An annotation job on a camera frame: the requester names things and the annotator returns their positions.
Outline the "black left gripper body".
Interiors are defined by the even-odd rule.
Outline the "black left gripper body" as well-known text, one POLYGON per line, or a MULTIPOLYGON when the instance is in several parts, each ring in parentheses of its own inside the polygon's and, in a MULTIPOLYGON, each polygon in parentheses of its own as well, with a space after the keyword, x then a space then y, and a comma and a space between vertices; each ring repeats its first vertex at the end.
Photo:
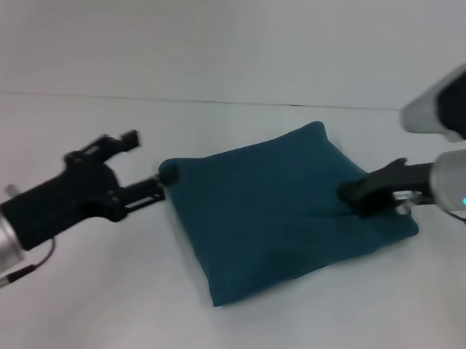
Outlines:
POLYGON ((55 178, 0 204, 2 216, 11 224, 22 249, 31 250, 59 233, 86 220, 123 220, 122 188, 104 162, 69 153, 64 170, 55 178))

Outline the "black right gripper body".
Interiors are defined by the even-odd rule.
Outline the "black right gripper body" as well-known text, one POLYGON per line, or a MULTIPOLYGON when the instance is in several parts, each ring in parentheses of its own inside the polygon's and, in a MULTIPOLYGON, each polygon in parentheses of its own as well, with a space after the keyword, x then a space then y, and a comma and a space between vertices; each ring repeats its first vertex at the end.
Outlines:
POLYGON ((384 209, 397 206, 395 192, 411 191, 418 198, 415 205, 435 204, 430 188, 432 163, 407 165, 406 158, 368 173, 362 179, 360 212, 377 214, 384 209))

